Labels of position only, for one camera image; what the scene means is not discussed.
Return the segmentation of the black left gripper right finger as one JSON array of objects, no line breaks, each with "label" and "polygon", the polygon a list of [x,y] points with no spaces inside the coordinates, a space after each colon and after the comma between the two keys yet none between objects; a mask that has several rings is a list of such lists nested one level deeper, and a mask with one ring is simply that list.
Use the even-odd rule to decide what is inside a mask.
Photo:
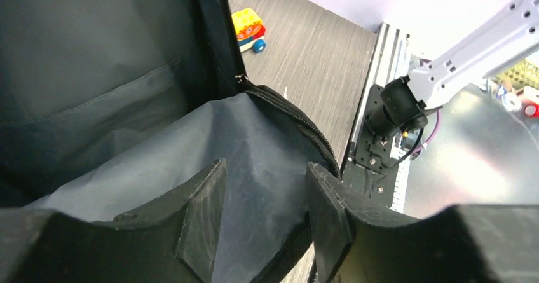
[{"label": "black left gripper right finger", "polygon": [[319,282],[537,282],[538,207],[452,205],[416,219],[306,168]]}]

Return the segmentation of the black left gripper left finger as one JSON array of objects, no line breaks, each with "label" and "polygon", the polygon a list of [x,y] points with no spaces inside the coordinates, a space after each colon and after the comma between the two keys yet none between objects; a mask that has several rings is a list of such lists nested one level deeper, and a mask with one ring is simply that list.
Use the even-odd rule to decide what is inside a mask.
[{"label": "black left gripper left finger", "polygon": [[109,222],[2,209],[1,281],[210,282],[226,181],[216,160]]}]

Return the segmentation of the black backpack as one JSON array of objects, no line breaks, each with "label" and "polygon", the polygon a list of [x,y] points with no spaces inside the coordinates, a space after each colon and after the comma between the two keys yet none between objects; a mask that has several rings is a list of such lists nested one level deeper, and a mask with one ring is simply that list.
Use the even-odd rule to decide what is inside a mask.
[{"label": "black backpack", "polygon": [[318,127],[247,77],[228,0],[1,0],[1,210],[112,221],[223,159],[210,282],[280,282],[312,242]]}]

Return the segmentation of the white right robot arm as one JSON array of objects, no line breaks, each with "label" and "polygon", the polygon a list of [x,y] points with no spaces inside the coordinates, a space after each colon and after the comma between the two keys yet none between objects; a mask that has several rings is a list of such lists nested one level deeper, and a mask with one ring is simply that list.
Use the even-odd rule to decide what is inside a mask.
[{"label": "white right robot arm", "polygon": [[378,137],[423,128],[429,115],[470,82],[503,71],[537,48],[538,0],[511,0],[440,57],[389,82],[365,126]]}]

